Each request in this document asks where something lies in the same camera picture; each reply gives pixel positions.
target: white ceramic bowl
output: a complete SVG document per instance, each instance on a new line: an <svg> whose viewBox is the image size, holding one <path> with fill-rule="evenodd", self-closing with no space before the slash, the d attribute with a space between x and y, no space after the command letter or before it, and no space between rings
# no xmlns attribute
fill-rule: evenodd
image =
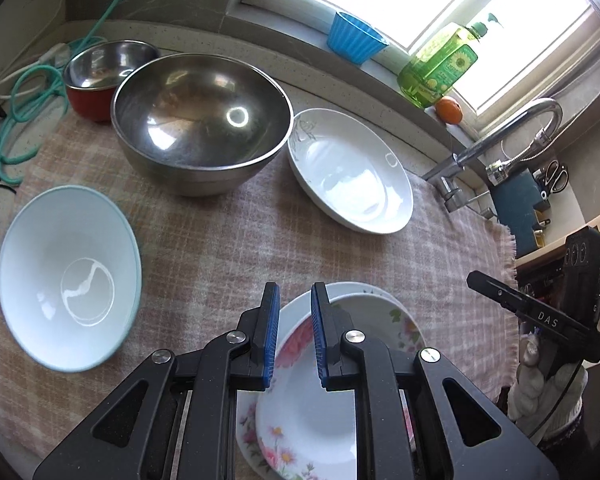
<svg viewBox="0 0 600 480"><path fill-rule="evenodd" d="M415 353L424 347L417 325L394 298L349 294L333 304L350 313L357 329L390 348ZM259 396L255 410L264 458L282 478L355 478L354 393L321 387L311 319L300 323L279 348L271 386ZM405 416L412 434L407 412Z"/></svg>
<svg viewBox="0 0 600 480"><path fill-rule="evenodd" d="M18 213L0 250L0 306L16 341L62 372L93 368L138 310L138 244L120 209L83 186L55 187Z"/></svg>
<svg viewBox="0 0 600 480"><path fill-rule="evenodd" d="M315 205L354 231L395 233L411 219L413 192L400 161L347 114L326 108L297 114L288 159Z"/></svg>

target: stainless steel bowl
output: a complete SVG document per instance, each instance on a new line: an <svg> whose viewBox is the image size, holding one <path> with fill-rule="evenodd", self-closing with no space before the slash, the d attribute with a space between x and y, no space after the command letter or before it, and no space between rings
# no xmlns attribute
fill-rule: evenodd
<svg viewBox="0 0 600 480"><path fill-rule="evenodd" d="M285 145L293 116L283 89L264 72L205 54L144 65L111 103L129 163L187 196L224 193L258 173Z"/></svg>
<svg viewBox="0 0 600 480"><path fill-rule="evenodd" d="M114 88L136 68L160 57L160 51L142 41L108 41L75 56L66 66L64 84L75 90Z"/></svg>

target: checkered cloth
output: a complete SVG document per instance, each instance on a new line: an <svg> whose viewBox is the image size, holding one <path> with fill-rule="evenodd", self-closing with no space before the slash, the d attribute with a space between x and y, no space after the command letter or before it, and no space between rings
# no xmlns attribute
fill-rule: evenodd
<svg viewBox="0 0 600 480"><path fill-rule="evenodd" d="M464 208L448 214L416 176L414 211L402 231L353 232L321 212L281 154L234 192L184 198L161 192L129 166L110 126L69 113L49 133L16 197L13 215L54 186L83 184L109 196L138 239L142 298L115 355L93 370L64 374L29 358L0 310L0 430L46 456L154 349L202 348L257 306L264 283L282 304L313 282L358 281L384 288L489 398L514 379L515 317L469 290L474 269L514 283L506 227ZM255 478L240 457L238 478Z"/></svg>

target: window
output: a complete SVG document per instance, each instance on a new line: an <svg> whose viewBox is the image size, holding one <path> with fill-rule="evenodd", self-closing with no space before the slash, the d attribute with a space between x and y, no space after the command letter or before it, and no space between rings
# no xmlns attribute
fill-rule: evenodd
<svg viewBox="0 0 600 480"><path fill-rule="evenodd" d="M456 83L465 129L490 130L543 94L600 44L600 21L588 0L244 0L327 33L337 10L371 23L391 40L375 60L398 73L447 23L485 21L478 61Z"/></svg>

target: blue plastic cup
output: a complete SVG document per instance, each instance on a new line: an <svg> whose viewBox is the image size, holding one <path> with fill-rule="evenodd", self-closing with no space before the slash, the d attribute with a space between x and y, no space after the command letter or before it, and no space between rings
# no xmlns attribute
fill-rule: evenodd
<svg viewBox="0 0 600 480"><path fill-rule="evenodd" d="M359 65L388 46L389 42L368 23L346 12L336 12L327 45L339 56Z"/></svg>

